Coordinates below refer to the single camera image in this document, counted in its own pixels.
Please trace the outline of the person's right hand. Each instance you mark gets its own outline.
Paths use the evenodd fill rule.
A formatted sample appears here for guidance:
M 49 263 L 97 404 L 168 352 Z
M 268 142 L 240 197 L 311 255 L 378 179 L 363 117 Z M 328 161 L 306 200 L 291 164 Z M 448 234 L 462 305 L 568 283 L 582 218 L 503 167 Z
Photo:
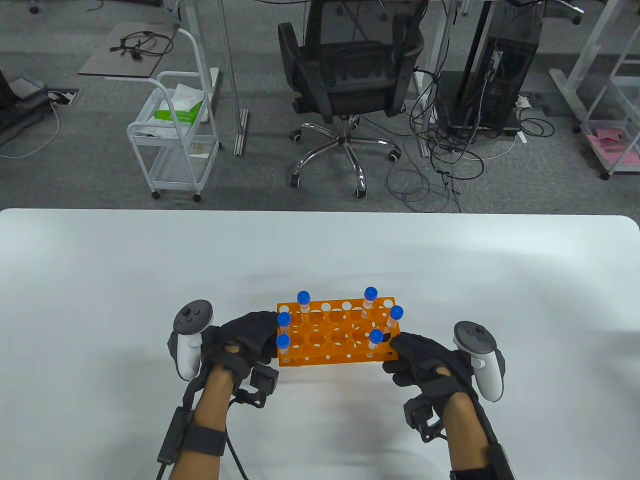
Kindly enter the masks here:
M 473 387 L 471 355 L 451 350 L 420 334 L 402 332 L 390 340 L 398 355 L 382 363 L 396 386 L 418 386 L 428 398 L 448 401 L 455 393 L 465 393 L 477 400 Z

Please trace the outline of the person's left hand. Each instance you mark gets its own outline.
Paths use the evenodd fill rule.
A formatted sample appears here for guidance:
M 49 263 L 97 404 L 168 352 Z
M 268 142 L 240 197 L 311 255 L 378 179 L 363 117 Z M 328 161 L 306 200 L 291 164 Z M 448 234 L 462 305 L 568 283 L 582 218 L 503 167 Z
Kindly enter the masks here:
M 276 311 L 252 311 L 202 332 L 201 365 L 206 371 L 220 366 L 230 371 L 237 391 L 258 364 L 268 365 L 278 356 Z

